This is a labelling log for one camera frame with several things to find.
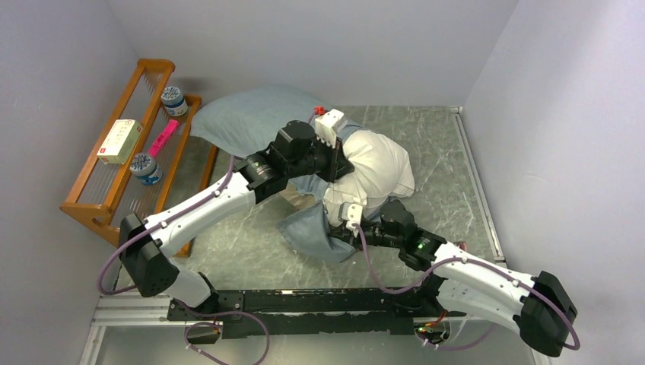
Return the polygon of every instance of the white box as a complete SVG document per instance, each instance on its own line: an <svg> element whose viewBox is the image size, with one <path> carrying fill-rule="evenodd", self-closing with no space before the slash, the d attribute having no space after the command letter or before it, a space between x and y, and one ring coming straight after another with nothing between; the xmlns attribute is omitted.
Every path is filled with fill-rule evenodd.
<svg viewBox="0 0 645 365"><path fill-rule="evenodd" d="M134 119L117 119L99 148L97 157L104 163L128 162L139 135L141 135L139 122Z"/></svg>

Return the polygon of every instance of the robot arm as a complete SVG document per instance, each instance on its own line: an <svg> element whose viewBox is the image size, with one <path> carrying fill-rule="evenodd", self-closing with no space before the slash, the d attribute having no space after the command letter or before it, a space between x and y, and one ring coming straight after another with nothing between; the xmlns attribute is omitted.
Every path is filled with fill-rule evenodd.
<svg viewBox="0 0 645 365"><path fill-rule="evenodd" d="M207 227L280 192L291 178L316 174L333 182L351 173L354 168L336 136L342 127L339 120L337 111L331 111L316 120L315 129L304 122L289 122L265 150L235 164L232 174L214 185L143 221L135 214L124 218L119 243L129 246L120 259L140 294L166 293L198 313L216 313L219 296L208 279L175 265L172 256ZM399 201L385 204L377 223L361 223L361 214L356 213L362 207L353 205L352 214L347 213L352 209L348 205L342 217L347 224L332 230L330 236L362 249L366 256L367 245L397 248L399 258L418 271L452 260L437 266L414 288L424 303L498 323L543 354L560 354L577 310L555 276L542 272L536 278L506 269L495 272L501 269L418 227ZM364 232L362 242L356 236L356 224ZM535 292L555 303L569 326Z"/></svg>

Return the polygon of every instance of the blue pillow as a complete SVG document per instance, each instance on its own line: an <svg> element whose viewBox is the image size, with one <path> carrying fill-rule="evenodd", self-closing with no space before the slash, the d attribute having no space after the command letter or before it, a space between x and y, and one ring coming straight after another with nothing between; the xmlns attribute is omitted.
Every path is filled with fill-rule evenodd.
<svg viewBox="0 0 645 365"><path fill-rule="evenodd" d="M295 87L258 87L208 103L193 117L190 135L245 157L266 148L291 120L306 122L318 105L331 109Z"/></svg>

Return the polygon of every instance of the wooden shelf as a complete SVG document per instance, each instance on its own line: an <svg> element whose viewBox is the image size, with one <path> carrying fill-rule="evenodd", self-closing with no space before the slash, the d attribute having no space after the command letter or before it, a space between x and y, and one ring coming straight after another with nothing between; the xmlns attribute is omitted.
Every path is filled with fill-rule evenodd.
<svg viewBox="0 0 645 365"><path fill-rule="evenodd" d="M189 111L186 114L171 118L166 113L160 97L174 69L175 65L165 59L138 61L67 199L60 206L70 217L114 246L119 245L119 224L126 215L135 212L143 219L164 209L190 135L192 117L201 106L200 97L187 94ZM141 135L127 163L104 164L98 160L97 152L117 119L138 120L142 126ZM143 186L131 176L130 162L135 154L148 150L169 119L179 121L180 127L155 158L164 176L157 184ZM200 189L208 186L217 151L215 146L211 148ZM186 243L177 256L188 257L191 246L192 242Z"/></svg>

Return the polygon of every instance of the pink marker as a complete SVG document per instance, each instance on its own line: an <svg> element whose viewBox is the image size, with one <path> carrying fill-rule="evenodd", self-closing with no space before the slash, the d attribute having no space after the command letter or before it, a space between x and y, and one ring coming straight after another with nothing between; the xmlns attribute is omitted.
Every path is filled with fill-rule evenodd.
<svg viewBox="0 0 645 365"><path fill-rule="evenodd" d="M168 121L168 125L166 125L166 128L164 128L161 133L157 136L157 139L154 140L152 143L152 146L148 150L148 153L152 157L156 157L157 154L159 154L159 151L161 151L161 148L164 147L166 142L170 139L170 136L173 135L173 133L176 131L176 129L180 126L180 123L177 122L175 119L171 119Z"/></svg>

